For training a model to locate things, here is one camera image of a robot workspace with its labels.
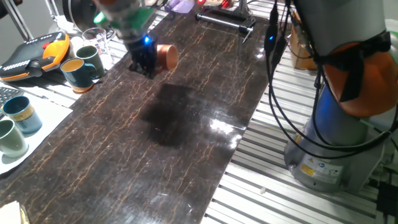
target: orange cup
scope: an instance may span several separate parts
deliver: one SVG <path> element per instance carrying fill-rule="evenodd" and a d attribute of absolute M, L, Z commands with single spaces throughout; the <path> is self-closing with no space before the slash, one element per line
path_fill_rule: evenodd
<path fill-rule="evenodd" d="M 157 61 L 160 63 L 160 73 L 163 70 L 171 71 L 178 65 L 178 50 L 174 45 L 160 44 L 157 46 Z"/>

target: teal mug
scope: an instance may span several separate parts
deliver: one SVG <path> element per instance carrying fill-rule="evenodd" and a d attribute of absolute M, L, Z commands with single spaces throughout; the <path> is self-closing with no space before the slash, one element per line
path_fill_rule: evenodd
<path fill-rule="evenodd" d="M 2 107 L 2 112 L 15 122 L 24 134 L 38 131 L 43 122 L 26 96 L 16 96 L 8 100 Z"/>
<path fill-rule="evenodd" d="M 61 71 L 75 93 L 85 93 L 94 87 L 91 77 L 96 74 L 95 66 L 83 59 L 67 60 L 61 65 Z"/>
<path fill-rule="evenodd" d="M 95 66 L 96 74 L 92 79 L 101 78 L 104 75 L 104 67 L 98 49 L 94 46 L 85 46 L 77 50 L 76 56 L 83 59 L 85 63 L 90 63 Z"/>

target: warning label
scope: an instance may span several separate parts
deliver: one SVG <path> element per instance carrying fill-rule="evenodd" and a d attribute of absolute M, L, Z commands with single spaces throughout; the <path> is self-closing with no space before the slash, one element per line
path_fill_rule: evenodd
<path fill-rule="evenodd" d="M 320 181 L 335 184 L 343 170 L 343 166 L 336 166 L 315 157 L 306 155 L 301 165 L 301 171 Z"/>

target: blue led light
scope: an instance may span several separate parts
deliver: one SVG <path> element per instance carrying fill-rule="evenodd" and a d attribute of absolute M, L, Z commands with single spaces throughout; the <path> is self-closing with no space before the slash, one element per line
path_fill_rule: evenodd
<path fill-rule="evenodd" d="M 145 42 L 145 44 L 149 44 L 150 43 L 150 38 L 149 37 L 145 37 L 144 42 Z"/>

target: keyboard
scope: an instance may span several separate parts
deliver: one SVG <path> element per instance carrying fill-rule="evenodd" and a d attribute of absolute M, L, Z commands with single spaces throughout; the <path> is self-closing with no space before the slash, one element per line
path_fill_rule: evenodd
<path fill-rule="evenodd" d="M 24 92 L 20 90 L 15 90 L 11 88 L 6 88 L 6 87 L 0 87 L 0 108 L 7 102 L 7 100 L 15 97 L 15 96 L 21 96 L 23 95 Z"/>

